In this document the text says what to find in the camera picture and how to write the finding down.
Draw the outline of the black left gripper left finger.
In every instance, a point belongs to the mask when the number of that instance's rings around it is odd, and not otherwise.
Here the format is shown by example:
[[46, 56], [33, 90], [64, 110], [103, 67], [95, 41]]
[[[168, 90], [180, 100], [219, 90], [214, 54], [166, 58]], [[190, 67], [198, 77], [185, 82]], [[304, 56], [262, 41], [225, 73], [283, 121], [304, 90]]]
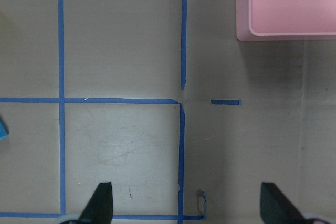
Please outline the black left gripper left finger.
[[79, 223], [110, 224], [113, 218], [112, 183], [99, 183], [78, 218]]

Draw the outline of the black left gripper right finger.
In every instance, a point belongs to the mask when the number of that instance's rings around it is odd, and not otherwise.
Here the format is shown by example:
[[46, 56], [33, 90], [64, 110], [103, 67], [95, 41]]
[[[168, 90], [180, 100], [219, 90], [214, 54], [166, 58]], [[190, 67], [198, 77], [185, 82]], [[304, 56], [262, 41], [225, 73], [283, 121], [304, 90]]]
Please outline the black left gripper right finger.
[[275, 183], [262, 182], [260, 216], [263, 223], [306, 223], [305, 217]]

